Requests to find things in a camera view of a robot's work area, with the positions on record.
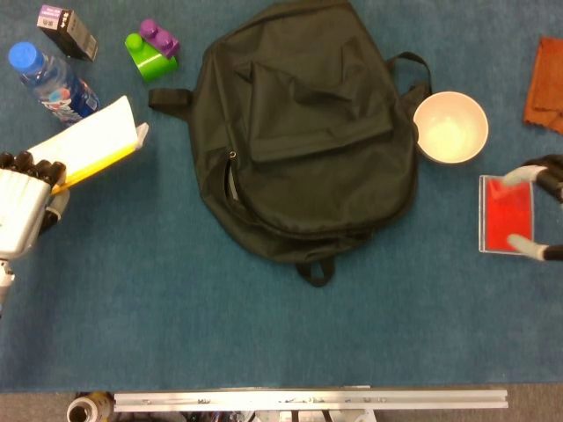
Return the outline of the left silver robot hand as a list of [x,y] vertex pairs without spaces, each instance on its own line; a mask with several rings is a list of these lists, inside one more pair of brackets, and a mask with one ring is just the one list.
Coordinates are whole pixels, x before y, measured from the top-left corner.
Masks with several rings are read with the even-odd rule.
[[54,194],[53,188],[65,178],[60,162],[36,163],[28,151],[0,154],[0,261],[23,256],[62,219],[69,191]]

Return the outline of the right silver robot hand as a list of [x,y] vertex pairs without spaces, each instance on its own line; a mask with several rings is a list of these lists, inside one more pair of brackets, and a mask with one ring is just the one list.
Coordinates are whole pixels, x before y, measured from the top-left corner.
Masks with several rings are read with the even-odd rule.
[[[563,210],[563,155],[548,155],[528,160],[501,178],[503,185],[532,182],[550,194]],[[510,234],[508,244],[537,261],[563,261],[563,244],[539,244],[521,235]]]

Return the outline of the yellow and white book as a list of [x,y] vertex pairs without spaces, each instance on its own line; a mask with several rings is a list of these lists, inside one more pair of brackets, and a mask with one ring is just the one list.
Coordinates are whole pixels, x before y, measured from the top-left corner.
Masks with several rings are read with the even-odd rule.
[[122,96],[29,152],[35,161],[66,166],[65,179],[52,189],[56,195],[139,150],[149,128],[146,122],[135,124],[128,98]]

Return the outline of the black backpack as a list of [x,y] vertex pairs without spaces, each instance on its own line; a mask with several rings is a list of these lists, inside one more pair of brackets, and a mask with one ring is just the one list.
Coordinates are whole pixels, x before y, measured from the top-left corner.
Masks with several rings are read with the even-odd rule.
[[292,264],[312,286],[412,204],[413,116],[349,0],[273,4],[214,41],[192,90],[149,105],[185,121],[202,201],[248,251]]

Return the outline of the clear case with red insert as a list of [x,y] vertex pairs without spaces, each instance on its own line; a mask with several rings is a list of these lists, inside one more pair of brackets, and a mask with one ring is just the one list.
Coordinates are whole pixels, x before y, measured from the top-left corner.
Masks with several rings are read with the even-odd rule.
[[479,176],[479,251],[521,255],[508,237],[516,234],[534,239],[533,185],[505,186],[501,180],[500,176]]

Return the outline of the rust brown cloth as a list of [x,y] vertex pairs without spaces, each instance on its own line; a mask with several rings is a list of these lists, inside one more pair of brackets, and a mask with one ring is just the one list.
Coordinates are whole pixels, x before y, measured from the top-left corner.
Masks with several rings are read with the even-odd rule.
[[563,135],[563,39],[538,42],[523,122]]

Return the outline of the white bowl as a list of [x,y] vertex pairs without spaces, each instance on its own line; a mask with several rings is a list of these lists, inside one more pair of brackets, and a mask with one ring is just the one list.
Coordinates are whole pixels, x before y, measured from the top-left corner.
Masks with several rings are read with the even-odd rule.
[[457,91],[441,91],[424,99],[413,115],[418,147],[439,164],[463,164],[486,146],[489,125],[482,106]]

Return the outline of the blue plastic drink bottle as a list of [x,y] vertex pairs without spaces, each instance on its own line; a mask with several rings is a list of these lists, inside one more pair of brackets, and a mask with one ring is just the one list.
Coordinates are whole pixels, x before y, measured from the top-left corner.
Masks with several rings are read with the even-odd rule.
[[66,61],[45,54],[32,42],[14,44],[8,61],[34,98],[65,126],[100,109],[98,96]]

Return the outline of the black carton with purple end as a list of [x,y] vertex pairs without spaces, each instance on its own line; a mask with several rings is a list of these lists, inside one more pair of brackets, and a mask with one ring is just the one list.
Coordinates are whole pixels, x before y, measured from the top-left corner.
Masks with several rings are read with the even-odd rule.
[[43,4],[36,26],[68,57],[94,62],[98,42],[77,13]]

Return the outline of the green toy block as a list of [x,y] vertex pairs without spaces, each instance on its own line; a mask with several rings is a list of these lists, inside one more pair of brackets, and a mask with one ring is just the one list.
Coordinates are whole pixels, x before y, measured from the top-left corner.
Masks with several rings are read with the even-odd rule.
[[131,33],[125,39],[125,47],[145,82],[150,82],[175,71],[175,57],[166,58],[145,41],[139,33]]

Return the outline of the tape roll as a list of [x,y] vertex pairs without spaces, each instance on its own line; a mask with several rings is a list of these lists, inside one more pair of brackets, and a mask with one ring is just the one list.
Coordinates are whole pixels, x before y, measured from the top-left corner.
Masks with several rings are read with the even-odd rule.
[[67,409],[67,422],[109,422],[113,398],[104,392],[92,392],[75,398]]

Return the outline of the purple toy block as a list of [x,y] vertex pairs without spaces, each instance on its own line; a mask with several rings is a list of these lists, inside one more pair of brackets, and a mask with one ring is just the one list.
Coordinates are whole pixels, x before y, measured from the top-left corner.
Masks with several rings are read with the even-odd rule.
[[139,33],[145,41],[167,59],[173,58],[179,52],[179,40],[152,18],[146,18],[141,22]]

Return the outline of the blue felt table cover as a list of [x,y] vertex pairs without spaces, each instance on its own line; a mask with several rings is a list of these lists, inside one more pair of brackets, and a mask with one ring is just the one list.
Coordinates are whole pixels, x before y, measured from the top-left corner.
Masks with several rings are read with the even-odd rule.
[[124,46],[154,18],[181,43],[159,87],[194,87],[206,48],[281,0],[0,0],[0,152],[61,129],[7,60],[56,45],[43,4],[99,42],[73,69],[103,104],[127,96],[150,131],[132,156],[72,189],[59,224],[12,265],[0,318],[0,391],[189,390],[563,382],[563,263],[479,251],[479,177],[563,153],[523,124],[538,41],[563,38],[563,0],[351,0],[406,90],[476,99],[489,122],[468,164],[421,157],[413,206],[339,256],[325,287],[255,256],[199,195],[186,123],[149,108]]

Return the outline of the aluminium profile rail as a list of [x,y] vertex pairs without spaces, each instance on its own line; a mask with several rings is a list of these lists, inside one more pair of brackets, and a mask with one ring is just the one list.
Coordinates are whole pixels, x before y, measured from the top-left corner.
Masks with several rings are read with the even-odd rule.
[[218,389],[120,392],[116,412],[507,409],[504,389]]

